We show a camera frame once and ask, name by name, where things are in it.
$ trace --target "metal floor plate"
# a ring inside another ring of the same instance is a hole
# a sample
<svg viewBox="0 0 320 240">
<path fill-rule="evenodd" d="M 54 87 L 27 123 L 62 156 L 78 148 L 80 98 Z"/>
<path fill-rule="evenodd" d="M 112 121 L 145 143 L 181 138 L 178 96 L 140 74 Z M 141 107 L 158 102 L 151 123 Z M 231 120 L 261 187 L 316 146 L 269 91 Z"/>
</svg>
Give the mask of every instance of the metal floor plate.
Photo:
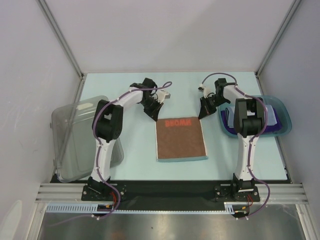
<svg viewBox="0 0 320 240">
<path fill-rule="evenodd" d="M 99 221 L 46 213 L 38 240 L 305 240 L 295 205 L 268 205 L 249 220 L 216 214 L 112 214 Z"/>
</svg>

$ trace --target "white wall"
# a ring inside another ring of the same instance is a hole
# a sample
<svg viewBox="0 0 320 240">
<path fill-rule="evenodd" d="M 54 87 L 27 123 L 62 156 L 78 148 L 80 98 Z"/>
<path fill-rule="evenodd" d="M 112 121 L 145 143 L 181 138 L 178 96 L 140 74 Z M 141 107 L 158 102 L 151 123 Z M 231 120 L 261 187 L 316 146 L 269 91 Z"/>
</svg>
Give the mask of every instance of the white wall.
<svg viewBox="0 0 320 240">
<path fill-rule="evenodd" d="M 256 71 L 293 0 L 47 0 L 84 72 Z"/>
<path fill-rule="evenodd" d="M 320 223 L 320 1 L 302 1 L 262 72 L 267 94 L 281 99 L 292 131 L 281 138 L 293 180 L 302 182 Z"/>
<path fill-rule="evenodd" d="M 0 222 L 22 200 L 22 239 L 53 170 L 51 113 L 72 102 L 79 78 L 35 0 L 1 1 L 0 38 Z"/>
</svg>

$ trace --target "blue tray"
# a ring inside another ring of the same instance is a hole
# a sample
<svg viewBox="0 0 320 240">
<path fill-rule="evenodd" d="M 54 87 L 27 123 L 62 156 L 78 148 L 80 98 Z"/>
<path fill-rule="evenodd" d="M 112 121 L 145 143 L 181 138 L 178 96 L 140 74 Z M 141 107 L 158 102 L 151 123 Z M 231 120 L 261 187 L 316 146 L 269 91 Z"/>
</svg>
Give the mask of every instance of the blue tray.
<svg viewBox="0 0 320 240">
<path fill-rule="evenodd" d="M 285 105 L 276 97 L 274 96 L 255 96 L 262 98 L 265 105 L 271 105 L 276 114 L 277 114 L 277 120 L 280 121 L 281 127 L 276 129 L 275 131 L 270 132 L 264 132 L 261 137 L 277 137 L 288 134 L 292 129 L 292 123 L 289 116 L 289 113 L 285 107 Z M 232 106 L 232 104 L 224 103 L 218 107 L 218 115 L 219 115 L 219 122 L 220 126 L 222 128 L 222 131 L 227 134 L 229 137 L 237 138 L 238 136 L 232 132 L 230 132 L 230 129 L 226 129 L 223 119 L 222 119 L 222 111 L 225 111 L 225 109 L 229 106 Z"/>
</svg>

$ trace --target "plastic lid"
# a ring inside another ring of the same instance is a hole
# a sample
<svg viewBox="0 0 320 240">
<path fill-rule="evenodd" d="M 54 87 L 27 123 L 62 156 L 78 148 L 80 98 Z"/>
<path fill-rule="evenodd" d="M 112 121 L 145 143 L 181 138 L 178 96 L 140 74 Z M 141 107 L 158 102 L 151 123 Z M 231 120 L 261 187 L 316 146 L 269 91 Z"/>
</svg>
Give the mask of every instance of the plastic lid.
<svg viewBox="0 0 320 240">
<path fill-rule="evenodd" d="M 52 113 L 55 165 L 58 179 L 71 182 L 91 174 L 96 154 L 96 140 L 92 123 L 100 100 L 97 96 L 77 103 L 59 107 Z M 110 166 L 119 165 L 124 159 L 118 139 L 112 150 Z"/>
</svg>

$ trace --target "metal rail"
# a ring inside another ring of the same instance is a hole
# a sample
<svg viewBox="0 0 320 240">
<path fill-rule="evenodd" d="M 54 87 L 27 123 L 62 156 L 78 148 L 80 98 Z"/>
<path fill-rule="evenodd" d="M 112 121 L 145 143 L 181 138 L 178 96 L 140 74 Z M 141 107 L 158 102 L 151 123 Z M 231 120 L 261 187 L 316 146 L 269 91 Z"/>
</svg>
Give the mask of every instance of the metal rail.
<svg viewBox="0 0 320 240">
<path fill-rule="evenodd" d="M 268 51 L 266 52 L 262 63 L 260 64 L 258 70 L 257 70 L 257 76 L 259 77 L 262 71 L 264 70 L 266 64 L 268 63 L 268 60 L 272 56 L 273 52 L 275 51 L 276 47 L 278 46 L 280 40 L 282 39 L 285 31 L 287 30 L 289 24 L 291 23 L 295 13 L 297 12 L 302 0 L 294 0 L 289 11 L 287 12 L 283 22 L 281 23 L 281 26 L 276 33 L 271 46 L 269 47 Z"/>
<path fill-rule="evenodd" d="M 39 188 L 36 203 L 84 203 L 81 201 L 84 183 L 43 183 Z M 263 203 L 268 189 L 263 184 L 256 184 Z M 302 184 L 270 184 L 270 199 L 268 204 L 308 204 L 308 199 Z"/>
<path fill-rule="evenodd" d="M 75 56 L 73 55 L 71 48 L 69 47 L 62 31 L 60 30 L 58 23 L 57 23 L 54 15 L 52 14 L 46 0 L 36 0 L 36 1 L 38 2 L 40 9 L 42 10 L 45 18 L 47 19 L 49 25 L 51 26 L 53 33 L 55 34 L 57 40 L 59 41 L 62 49 L 64 50 L 67 58 L 69 59 L 70 63 L 72 64 L 74 70 L 76 71 L 78 76 L 82 78 L 83 74 L 81 72 L 79 64 L 77 63 L 77 60 L 76 60 Z"/>
</svg>

